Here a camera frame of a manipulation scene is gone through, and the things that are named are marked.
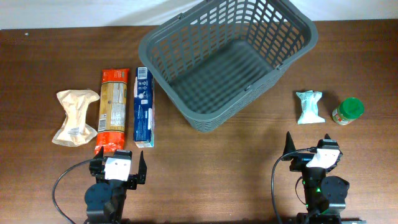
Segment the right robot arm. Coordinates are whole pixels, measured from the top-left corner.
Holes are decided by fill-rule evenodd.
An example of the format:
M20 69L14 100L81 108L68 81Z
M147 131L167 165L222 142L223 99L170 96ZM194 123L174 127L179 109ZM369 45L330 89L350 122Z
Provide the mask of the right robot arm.
M286 134L283 161L290 162L290 171L301 173L307 211L298 213L296 223L341 223L340 213L346 208L349 182L338 176L328 176L343 153L328 134L315 147L295 148L290 133Z

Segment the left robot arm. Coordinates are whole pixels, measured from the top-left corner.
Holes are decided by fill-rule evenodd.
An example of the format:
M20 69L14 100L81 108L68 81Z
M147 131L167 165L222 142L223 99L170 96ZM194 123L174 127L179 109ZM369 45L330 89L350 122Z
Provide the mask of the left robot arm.
M89 164L96 183L85 192L87 223L131 223L123 218L128 190L136 190L146 182L147 165L140 153L139 168L131 174L132 152L117 150L113 156L104 156L102 147Z

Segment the blue tissue multipack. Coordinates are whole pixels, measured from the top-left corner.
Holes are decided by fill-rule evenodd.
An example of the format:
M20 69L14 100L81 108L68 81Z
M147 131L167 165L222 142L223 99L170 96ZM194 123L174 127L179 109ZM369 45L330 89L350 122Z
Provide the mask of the blue tissue multipack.
M137 67L133 89L134 142L138 148L154 147L154 79L147 67Z

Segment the green lid jar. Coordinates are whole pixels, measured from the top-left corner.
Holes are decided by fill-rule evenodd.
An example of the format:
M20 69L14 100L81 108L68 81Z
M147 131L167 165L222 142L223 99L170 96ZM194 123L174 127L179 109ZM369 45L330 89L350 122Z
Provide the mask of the green lid jar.
M332 112L334 122L347 125L358 119L364 113L363 102L357 98L347 98Z

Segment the orange spaghetti packet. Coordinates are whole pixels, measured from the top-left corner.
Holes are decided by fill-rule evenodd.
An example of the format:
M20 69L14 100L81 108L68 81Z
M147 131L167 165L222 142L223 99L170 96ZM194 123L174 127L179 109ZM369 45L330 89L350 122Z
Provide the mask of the orange spaghetti packet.
M124 148L129 72L128 68L102 71L96 154Z

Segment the beige crinkled pouch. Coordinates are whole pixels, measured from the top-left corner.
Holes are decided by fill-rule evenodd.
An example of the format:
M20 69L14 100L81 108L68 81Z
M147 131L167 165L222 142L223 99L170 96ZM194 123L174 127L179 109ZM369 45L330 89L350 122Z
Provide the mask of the beige crinkled pouch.
M54 144L78 147L90 142L97 131L86 124L88 106L100 99L93 90L63 90L57 98L65 110L66 118L52 139Z

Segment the grey plastic basket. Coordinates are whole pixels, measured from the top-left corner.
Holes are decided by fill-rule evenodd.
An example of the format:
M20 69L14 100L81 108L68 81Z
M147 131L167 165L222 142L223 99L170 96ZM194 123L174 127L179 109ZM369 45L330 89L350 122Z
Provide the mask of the grey plastic basket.
M288 0L211 0L150 31L139 58L191 127L210 132L317 41L315 23Z

